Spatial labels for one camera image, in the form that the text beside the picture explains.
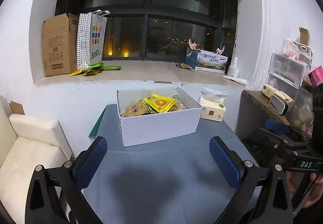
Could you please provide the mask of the right hand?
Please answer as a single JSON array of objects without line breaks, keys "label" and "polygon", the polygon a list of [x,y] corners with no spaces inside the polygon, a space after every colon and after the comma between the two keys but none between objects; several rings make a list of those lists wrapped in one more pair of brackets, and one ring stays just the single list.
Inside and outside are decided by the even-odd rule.
[{"label": "right hand", "polygon": [[294,177],[297,176],[297,174],[291,171],[286,171],[285,174],[294,211],[301,210],[302,208],[309,208],[321,198],[322,174],[305,174],[298,187],[296,187],[296,182],[294,180]]}]

